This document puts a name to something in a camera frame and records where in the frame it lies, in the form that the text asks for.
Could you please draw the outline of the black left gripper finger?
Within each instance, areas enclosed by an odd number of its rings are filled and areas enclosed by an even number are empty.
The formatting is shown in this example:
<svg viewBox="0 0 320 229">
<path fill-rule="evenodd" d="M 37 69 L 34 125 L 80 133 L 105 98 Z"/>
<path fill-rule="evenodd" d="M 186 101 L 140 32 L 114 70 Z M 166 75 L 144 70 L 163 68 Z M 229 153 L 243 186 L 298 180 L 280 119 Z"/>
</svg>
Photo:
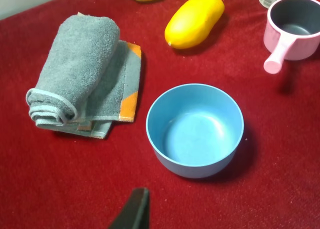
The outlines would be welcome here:
<svg viewBox="0 0 320 229">
<path fill-rule="evenodd" d="M 149 229 L 150 192 L 146 187 L 133 189 L 118 216 L 108 229 Z"/>
</svg>

